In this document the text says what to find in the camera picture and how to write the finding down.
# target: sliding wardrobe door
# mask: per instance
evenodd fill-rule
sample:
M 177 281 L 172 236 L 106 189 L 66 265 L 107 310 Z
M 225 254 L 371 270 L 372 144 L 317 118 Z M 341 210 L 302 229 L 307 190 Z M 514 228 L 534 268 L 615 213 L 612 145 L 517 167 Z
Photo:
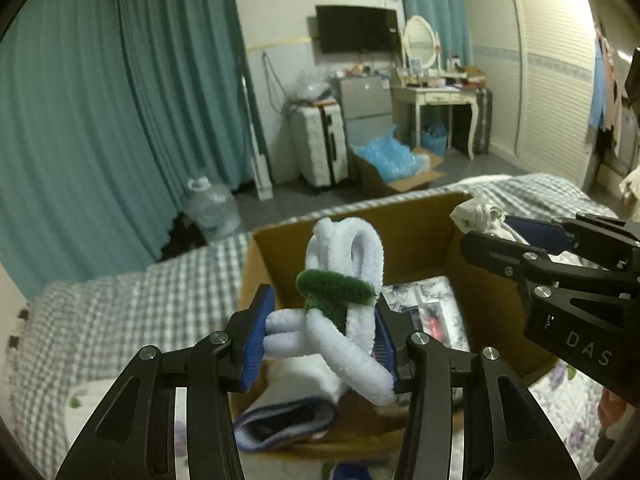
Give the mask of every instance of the sliding wardrobe door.
M 581 185 L 592 146 L 594 27 L 588 0 L 516 0 L 526 63 L 516 154 Z
M 466 0 L 474 65 L 494 93 L 492 148 L 513 156 L 520 120 L 522 65 L 514 0 Z

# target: hanging clothes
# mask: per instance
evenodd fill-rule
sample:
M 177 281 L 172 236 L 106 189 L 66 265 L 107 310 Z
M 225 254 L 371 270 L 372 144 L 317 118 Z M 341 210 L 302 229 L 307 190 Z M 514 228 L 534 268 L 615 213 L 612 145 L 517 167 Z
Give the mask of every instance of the hanging clothes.
M 596 59 L 593 70 L 593 97 L 591 98 L 589 126 L 596 129 L 603 129 L 607 81 L 605 79 L 604 59 L 602 57 L 600 41 L 595 40 L 595 44 Z
M 602 57 L 604 60 L 605 72 L 605 107 L 604 107 L 604 129 L 611 130 L 613 135 L 613 151 L 616 156 L 620 155 L 620 137 L 622 134 L 622 95 L 620 85 L 616 79 L 613 66 L 613 48 L 609 41 L 596 29 L 596 37 L 600 41 Z

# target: cardboard box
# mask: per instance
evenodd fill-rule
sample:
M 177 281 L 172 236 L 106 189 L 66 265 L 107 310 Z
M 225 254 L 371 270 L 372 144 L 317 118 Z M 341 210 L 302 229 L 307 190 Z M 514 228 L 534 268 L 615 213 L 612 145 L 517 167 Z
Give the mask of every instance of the cardboard box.
M 353 159 L 356 161 L 360 179 L 362 181 L 362 191 L 367 198 L 380 198 L 383 196 L 395 195 L 398 193 L 406 193 L 408 191 L 417 191 L 419 189 L 428 189 L 431 183 L 444 176 L 445 173 L 435 171 L 434 168 L 441 164 L 444 160 L 441 156 L 434 155 L 424 148 L 414 148 L 412 152 L 415 154 L 429 155 L 431 159 L 431 169 L 429 171 L 421 171 L 414 176 L 402 178 L 385 184 L 378 170 L 372 164 L 353 153 Z
M 515 283 L 470 266 L 460 254 L 462 234 L 449 218 L 469 195 L 450 193 L 368 208 L 351 213 L 380 234 L 385 249 L 385 285 L 446 275 L 454 289 L 472 351 L 493 346 L 527 384 L 551 370 L 556 357 L 522 335 L 524 314 Z M 348 214 L 335 215 L 334 220 Z M 305 266 L 306 245 L 315 220 L 254 232 L 244 263 L 239 308 L 253 299 L 261 283 L 276 289 L 276 308 L 302 307 L 296 276 Z M 264 367 L 250 392 L 232 396 L 238 416 L 264 390 Z M 279 458 L 362 460 L 398 451 L 406 417 L 379 416 L 353 391 L 340 400 L 339 419 L 326 436 L 265 453 Z

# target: table leg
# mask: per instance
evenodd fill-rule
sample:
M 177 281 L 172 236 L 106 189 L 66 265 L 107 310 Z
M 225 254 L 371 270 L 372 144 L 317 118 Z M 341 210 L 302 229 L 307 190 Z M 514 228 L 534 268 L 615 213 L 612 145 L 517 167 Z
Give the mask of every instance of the table leg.
M 476 126 L 478 126 L 478 102 L 474 99 L 471 103 L 471 125 L 469 126 L 469 139 L 466 145 L 469 158 L 474 160 L 474 138 L 476 136 Z
M 415 104 L 415 147 L 418 148 L 420 146 L 420 105 L 418 103 Z
M 451 139 L 453 137 L 453 106 L 449 105 L 449 129 L 447 130 L 447 147 L 451 147 Z

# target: vanity table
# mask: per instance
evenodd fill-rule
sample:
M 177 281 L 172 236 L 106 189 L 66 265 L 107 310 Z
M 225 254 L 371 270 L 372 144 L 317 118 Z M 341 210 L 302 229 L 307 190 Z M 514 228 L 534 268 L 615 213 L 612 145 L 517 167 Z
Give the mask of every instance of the vanity table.
M 474 137 L 476 126 L 478 126 L 478 97 L 476 89 L 463 90 L 454 87 L 430 88 L 427 86 L 409 86 L 409 82 L 415 80 L 417 83 L 429 82 L 429 78 L 457 78 L 459 72 L 444 72 L 441 67 L 440 54 L 442 46 L 440 38 L 431 28 L 431 25 L 421 16 L 412 16 L 406 23 L 404 34 L 402 35 L 402 77 L 398 70 L 392 73 L 391 78 L 391 99 L 413 105 L 415 114 L 415 145 L 420 146 L 420 108 L 423 106 L 448 106 L 449 107 L 449 130 L 447 132 L 447 146 L 451 146 L 452 137 L 452 115 L 453 105 L 471 106 L 471 125 L 469 128 L 466 150 L 469 158 L 474 158 Z M 405 64 L 411 67 L 411 75 L 407 78 L 409 70 Z
M 420 108 L 423 106 L 449 106 L 449 131 L 447 132 L 447 146 L 451 146 L 451 126 L 453 105 L 471 106 L 471 124 L 466 144 L 469 159 L 474 159 L 474 136 L 478 125 L 478 100 L 476 90 L 461 90 L 457 88 L 423 88 L 411 86 L 391 86 L 393 100 L 414 106 L 415 113 L 415 145 L 420 146 Z

